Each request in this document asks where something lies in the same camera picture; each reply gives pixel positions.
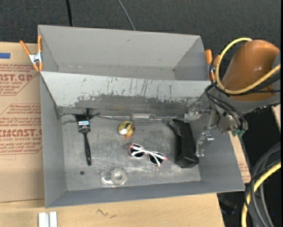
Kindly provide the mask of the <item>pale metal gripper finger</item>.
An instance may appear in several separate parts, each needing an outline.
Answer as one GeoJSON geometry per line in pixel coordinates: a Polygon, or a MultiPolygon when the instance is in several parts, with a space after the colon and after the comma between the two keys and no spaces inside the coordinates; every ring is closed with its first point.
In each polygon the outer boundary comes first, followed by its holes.
{"type": "Polygon", "coordinates": [[[191,122],[198,120],[204,114],[210,114],[210,108],[204,108],[201,102],[195,102],[184,114],[184,121],[191,122]]]}
{"type": "Polygon", "coordinates": [[[214,137],[210,132],[202,132],[196,143],[196,156],[203,157],[205,154],[205,148],[208,147],[214,141],[214,137]]]}

